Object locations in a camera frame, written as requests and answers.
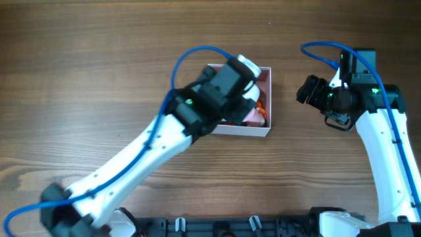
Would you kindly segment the pink rubber duck toy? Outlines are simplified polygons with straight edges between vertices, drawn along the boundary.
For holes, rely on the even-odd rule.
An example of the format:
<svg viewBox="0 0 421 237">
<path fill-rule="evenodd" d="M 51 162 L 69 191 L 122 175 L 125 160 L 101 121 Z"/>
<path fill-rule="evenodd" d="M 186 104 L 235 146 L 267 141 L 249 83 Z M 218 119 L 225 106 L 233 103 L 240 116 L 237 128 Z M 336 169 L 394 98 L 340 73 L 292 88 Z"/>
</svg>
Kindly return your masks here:
<svg viewBox="0 0 421 237">
<path fill-rule="evenodd" d="M 250 127 L 264 127 L 266 126 L 266 120 L 257 112 L 256 108 L 254 108 L 243 119 L 243 124 Z"/>
</svg>

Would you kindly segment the white orange duck toy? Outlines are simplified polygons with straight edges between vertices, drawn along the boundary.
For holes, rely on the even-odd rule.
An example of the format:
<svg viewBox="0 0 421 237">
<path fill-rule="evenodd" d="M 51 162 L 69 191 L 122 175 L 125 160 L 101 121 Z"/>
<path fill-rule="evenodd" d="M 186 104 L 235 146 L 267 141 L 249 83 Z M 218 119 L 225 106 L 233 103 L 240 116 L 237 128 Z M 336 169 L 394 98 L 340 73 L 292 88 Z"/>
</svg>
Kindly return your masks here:
<svg viewBox="0 0 421 237">
<path fill-rule="evenodd" d="M 263 108 L 262 103 L 260 101 L 257 101 L 256 110 L 258 113 L 260 113 L 263 116 L 265 120 L 267 119 L 266 111 Z"/>
</svg>

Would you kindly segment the red toy fire truck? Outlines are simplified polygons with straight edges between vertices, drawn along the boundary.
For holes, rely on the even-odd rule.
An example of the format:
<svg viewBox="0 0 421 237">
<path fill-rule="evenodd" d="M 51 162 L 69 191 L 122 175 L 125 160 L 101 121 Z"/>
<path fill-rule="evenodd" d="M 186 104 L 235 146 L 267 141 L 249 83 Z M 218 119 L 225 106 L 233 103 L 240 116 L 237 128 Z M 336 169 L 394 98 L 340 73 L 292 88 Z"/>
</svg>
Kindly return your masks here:
<svg viewBox="0 0 421 237">
<path fill-rule="evenodd" d="M 225 121 L 225 120 L 221 121 L 221 122 L 219 123 L 219 125 L 224 125 L 224 126 L 236 126 L 236 124 L 235 124 L 235 123 L 233 123 L 233 122 L 227 122 L 227 121 Z"/>
</svg>

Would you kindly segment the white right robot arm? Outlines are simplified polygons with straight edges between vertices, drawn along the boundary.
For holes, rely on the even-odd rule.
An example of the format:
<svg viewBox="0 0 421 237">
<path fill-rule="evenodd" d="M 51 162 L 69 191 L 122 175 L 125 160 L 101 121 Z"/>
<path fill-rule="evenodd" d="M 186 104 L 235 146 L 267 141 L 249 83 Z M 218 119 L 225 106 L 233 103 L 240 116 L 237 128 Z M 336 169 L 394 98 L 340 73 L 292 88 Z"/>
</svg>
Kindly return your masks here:
<svg viewBox="0 0 421 237">
<path fill-rule="evenodd" d="M 317 109 L 336 129 L 356 128 L 366 149 L 378 197 L 377 226 L 342 209 L 313 208 L 319 236 L 419 236 L 420 172 L 407 135 L 406 107 L 395 85 L 373 74 L 362 80 L 310 75 L 297 100 Z"/>
</svg>

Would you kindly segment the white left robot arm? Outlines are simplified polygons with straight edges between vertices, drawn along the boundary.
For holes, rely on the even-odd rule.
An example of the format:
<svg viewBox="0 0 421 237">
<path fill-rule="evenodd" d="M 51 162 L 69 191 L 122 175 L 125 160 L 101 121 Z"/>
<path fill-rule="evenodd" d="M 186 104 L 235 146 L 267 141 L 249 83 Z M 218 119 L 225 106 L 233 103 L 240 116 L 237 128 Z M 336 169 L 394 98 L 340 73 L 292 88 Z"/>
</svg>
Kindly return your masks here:
<svg viewBox="0 0 421 237">
<path fill-rule="evenodd" d="M 206 66 L 196 81 L 171 89 L 149 126 L 111 160 L 67 188 L 52 184 L 42 192 L 42 225 L 52 236 L 137 236 L 136 221 L 120 204 L 222 120 L 241 124 L 259 98 L 260 74 L 232 61 Z"/>
</svg>

